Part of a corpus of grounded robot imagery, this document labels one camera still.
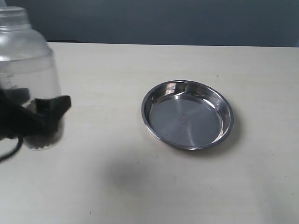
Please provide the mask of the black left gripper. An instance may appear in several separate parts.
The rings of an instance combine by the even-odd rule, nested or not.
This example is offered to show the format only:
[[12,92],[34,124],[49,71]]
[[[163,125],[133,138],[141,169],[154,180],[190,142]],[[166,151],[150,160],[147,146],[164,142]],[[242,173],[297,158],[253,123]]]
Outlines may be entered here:
[[36,113],[23,107],[30,100],[28,88],[0,91],[0,135],[13,139],[33,135],[49,135],[58,130],[64,114],[71,107],[71,97],[36,98]]

